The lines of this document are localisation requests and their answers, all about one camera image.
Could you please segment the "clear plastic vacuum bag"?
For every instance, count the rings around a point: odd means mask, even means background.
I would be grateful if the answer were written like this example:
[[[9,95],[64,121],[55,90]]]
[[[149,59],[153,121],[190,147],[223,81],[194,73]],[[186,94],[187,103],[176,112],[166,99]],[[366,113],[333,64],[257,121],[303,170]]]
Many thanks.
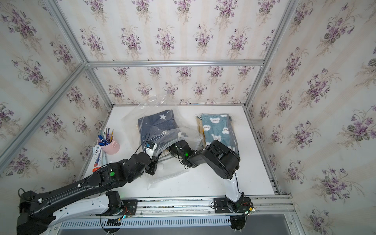
[[[125,117],[121,126],[136,152],[150,158],[147,188],[189,172],[190,161],[203,146],[203,136],[189,124],[168,96],[152,96]]]

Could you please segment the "beige floral fleece blanket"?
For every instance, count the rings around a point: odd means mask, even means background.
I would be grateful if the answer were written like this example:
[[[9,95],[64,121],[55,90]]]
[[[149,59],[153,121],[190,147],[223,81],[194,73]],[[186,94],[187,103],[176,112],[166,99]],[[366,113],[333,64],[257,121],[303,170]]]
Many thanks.
[[[231,145],[230,118],[227,114],[202,114],[196,117],[198,130],[203,134],[206,145],[217,140]]]

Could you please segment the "blue bear pattern blanket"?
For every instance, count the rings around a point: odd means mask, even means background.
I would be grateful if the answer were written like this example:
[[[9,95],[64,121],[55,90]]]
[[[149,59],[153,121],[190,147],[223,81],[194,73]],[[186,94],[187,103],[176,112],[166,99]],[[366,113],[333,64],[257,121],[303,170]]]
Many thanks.
[[[202,114],[205,146],[217,140],[232,151],[238,153],[238,141],[232,127],[232,120],[228,114]]]

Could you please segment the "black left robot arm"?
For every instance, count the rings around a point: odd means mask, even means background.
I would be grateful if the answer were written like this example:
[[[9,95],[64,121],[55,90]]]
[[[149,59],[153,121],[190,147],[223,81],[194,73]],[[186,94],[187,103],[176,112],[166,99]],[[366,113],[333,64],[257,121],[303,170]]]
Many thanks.
[[[86,197],[108,193],[112,189],[133,182],[143,174],[144,170],[149,169],[150,162],[151,157],[146,153],[136,153],[130,159],[106,164],[90,176],[59,189],[45,193],[28,191],[20,194],[17,234],[43,233],[57,219],[54,213],[58,210]]]

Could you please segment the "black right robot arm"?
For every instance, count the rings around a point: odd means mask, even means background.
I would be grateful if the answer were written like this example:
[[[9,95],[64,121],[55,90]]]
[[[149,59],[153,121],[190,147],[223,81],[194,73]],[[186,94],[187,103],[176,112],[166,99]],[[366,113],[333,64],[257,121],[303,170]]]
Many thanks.
[[[202,150],[193,150],[186,141],[172,144],[169,151],[186,169],[206,163],[225,180],[225,198],[233,205],[239,203],[243,193],[239,189],[237,171],[240,167],[239,155],[218,140],[212,141]]]

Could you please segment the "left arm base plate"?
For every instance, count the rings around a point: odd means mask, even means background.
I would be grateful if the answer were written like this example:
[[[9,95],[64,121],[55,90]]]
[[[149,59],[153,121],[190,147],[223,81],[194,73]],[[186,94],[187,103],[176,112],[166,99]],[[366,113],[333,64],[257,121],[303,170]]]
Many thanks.
[[[116,215],[126,215],[133,216],[136,214],[136,209],[138,205],[137,199],[127,199],[119,201],[113,201],[108,203],[108,208],[105,212],[97,214],[97,216],[116,216]]]

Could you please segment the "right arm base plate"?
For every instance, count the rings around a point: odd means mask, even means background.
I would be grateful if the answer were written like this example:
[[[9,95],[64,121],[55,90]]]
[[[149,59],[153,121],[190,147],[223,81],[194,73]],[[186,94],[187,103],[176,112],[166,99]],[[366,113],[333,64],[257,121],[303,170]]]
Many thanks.
[[[211,208],[215,213],[246,213],[254,209],[254,204],[249,197],[241,197],[237,202],[223,197],[214,198]]]

